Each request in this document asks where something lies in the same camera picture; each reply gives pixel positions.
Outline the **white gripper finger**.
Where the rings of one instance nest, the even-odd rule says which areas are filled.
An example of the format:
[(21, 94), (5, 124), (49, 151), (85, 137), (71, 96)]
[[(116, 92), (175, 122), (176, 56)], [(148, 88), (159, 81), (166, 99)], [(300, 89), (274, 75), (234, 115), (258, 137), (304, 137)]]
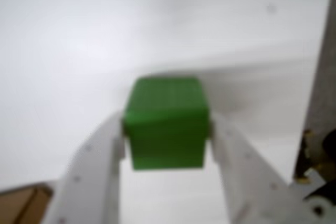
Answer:
[(125, 140), (120, 112), (78, 148), (46, 212), (46, 223), (119, 223), (120, 163)]
[(230, 223), (314, 223), (315, 215), (224, 116), (213, 113), (212, 147)]

